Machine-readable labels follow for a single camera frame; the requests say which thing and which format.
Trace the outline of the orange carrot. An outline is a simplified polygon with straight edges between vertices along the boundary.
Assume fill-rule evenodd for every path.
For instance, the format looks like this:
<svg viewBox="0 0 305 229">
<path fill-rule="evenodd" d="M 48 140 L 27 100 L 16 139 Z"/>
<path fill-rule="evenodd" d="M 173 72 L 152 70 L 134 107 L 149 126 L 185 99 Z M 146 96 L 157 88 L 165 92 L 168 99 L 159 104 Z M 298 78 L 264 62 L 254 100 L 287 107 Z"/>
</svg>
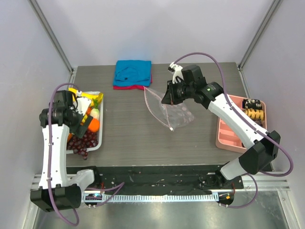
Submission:
<svg viewBox="0 0 305 229">
<path fill-rule="evenodd" d="M 92 110 L 92 108 L 89 107 L 89 108 L 87 109 L 87 111 L 86 111 L 86 114 L 87 114 L 87 115 L 90 115 L 91 110 Z"/>
</svg>

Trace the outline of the clear pink-dotted zip bag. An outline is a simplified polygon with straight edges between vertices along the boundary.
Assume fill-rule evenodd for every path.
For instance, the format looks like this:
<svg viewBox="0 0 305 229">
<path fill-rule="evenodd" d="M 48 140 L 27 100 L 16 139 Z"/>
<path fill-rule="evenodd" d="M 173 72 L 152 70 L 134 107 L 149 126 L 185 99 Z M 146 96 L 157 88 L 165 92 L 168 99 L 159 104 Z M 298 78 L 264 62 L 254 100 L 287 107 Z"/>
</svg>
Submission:
<svg viewBox="0 0 305 229">
<path fill-rule="evenodd" d="M 178 105 L 162 104 L 164 94 L 145 87 L 144 100 L 149 112 L 163 126 L 174 131 L 178 127 L 188 125 L 194 120 L 194 115 L 186 107 L 185 103 Z"/>
</svg>

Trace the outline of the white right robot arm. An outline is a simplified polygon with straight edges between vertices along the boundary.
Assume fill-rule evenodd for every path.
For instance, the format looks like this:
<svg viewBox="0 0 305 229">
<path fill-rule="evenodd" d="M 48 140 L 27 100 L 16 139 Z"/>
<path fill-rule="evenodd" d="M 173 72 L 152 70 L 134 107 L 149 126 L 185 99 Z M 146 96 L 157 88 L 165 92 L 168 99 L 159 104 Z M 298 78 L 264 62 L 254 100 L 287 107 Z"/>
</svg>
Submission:
<svg viewBox="0 0 305 229">
<path fill-rule="evenodd" d="M 186 99 L 194 99 L 205 109 L 222 119 L 240 138 L 245 153 L 222 166 L 215 176 L 216 185 L 227 188 L 234 178 L 245 173 L 255 175 L 277 157 L 280 135 L 268 132 L 249 118 L 216 82 L 207 83 L 198 65 L 181 67 L 170 64 L 173 78 L 167 81 L 162 104 L 178 105 Z"/>
</svg>

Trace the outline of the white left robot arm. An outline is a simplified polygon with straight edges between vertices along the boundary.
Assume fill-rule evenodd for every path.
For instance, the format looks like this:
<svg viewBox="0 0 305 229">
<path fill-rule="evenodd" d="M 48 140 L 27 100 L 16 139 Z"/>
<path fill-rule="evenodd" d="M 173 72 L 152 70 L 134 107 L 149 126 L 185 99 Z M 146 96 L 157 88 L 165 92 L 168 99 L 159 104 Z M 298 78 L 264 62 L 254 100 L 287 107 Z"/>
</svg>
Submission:
<svg viewBox="0 0 305 229">
<path fill-rule="evenodd" d="M 30 200 L 41 210 L 52 212 L 78 208 L 83 192 L 88 187 L 97 190 L 102 179 L 93 168 L 85 168 L 68 178 L 66 155 L 68 135 L 78 138 L 85 134 L 91 118 L 83 121 L 92 100 L 80 92 L 61 90 L 39 115 L 44 139 L 43 168 L 38 189 L 31 191 Z"/>
</svg>

